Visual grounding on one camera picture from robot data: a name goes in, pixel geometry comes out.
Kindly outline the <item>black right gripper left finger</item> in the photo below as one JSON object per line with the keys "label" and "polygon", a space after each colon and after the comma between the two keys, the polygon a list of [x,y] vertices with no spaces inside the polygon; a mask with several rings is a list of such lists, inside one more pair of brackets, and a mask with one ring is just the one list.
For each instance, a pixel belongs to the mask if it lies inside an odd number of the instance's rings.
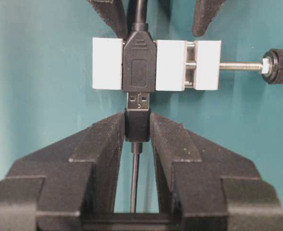
{"label": "black right gripper left finger", "polygon": [[0,181],[0,231],[79,231],[86,212],[114,209],[123,113],[14,162]]}

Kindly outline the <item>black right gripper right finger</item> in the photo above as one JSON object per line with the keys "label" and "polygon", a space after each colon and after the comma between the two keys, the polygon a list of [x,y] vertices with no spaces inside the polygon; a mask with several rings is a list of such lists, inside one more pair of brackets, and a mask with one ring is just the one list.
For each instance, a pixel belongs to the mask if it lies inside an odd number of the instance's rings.
{"label": "black right gripper right finger", "polygon": [[254,163],[152,113],[149,119],[159,210],[184,231],[282,231],[275,189]]}

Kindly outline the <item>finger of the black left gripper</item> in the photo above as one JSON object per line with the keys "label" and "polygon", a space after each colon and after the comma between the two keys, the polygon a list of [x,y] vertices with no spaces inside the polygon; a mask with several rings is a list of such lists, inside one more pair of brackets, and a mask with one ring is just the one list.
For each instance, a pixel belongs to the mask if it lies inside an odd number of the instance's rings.
{"label": "finger of the black left gripper", "polygon": [[195,3],[192,32],[195,37],[203,36],[226,0],[197,0]]}
{"label": "finger of the black left gripper", "polygon": [[121,0],[88,0],[87,2],[118,38],[125,39],[128,36],[126,15]]}

